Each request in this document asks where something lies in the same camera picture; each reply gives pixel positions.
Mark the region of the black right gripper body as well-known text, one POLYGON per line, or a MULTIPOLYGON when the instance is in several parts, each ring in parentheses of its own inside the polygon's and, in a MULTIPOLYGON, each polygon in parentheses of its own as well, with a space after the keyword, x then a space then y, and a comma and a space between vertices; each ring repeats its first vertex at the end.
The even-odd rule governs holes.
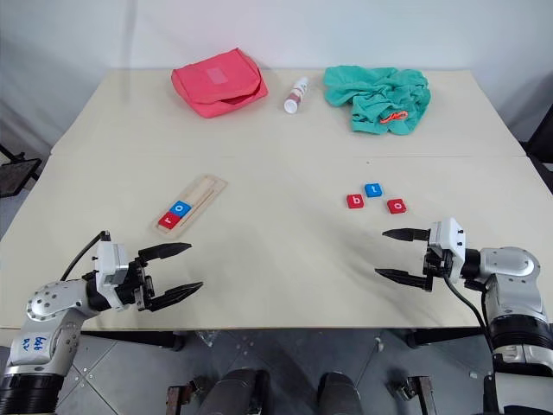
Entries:
POLYGON ((431 292, 434 278, 450 278, 453 271, 454 254, 439 246, 427 245, 423 258, 423 290, 431 292))

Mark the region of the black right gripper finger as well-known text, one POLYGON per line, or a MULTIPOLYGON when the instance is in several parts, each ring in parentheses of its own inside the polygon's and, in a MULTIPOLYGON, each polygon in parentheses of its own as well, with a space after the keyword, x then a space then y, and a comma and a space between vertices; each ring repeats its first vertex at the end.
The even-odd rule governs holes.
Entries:
POLYGON ((401 241, 428 241, 430 229, 415 229, 415 228, 396 228, 382 232, 382 235, 388 238, 401 241))
POLYGON ((432 277, 418 277, 410 275, 407 271, 396 269, 376 268, 375 272, 380 276, 389 279, 397 284, 416 287, 427 292, 431 292, 433 288, 432 277))

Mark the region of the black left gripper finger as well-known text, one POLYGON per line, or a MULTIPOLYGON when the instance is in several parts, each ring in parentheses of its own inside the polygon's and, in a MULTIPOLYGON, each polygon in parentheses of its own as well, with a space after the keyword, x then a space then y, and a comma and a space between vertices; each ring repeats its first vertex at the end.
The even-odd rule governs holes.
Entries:
POLYGON ((184 242, 164 243, 139 250, 137 257, 143 265, 146 265, 151 260, 167 259, 178 255, 191 247, 191 244, 184 242))
POLYGON ((184 284, 175 287, 174 289, 166 290, 163 295, 159 297, 152 297, 148 303, 148 310, 155 312, 165 309, 174 304, 180 303, 187 297, 193 295, 203 286, 202 282, 184 284))

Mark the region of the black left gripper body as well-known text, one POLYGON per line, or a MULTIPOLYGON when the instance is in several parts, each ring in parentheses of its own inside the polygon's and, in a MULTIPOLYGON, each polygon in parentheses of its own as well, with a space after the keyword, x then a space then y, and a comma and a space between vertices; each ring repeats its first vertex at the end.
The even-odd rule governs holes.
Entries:
POLYGON ((139 311, 152 311, 155 291, 152 278, 145 271, 147 266, 148 262, 141 257, 136 257, 129 263, 123 283, 115 289, 124 307, 135 304, 139 311))

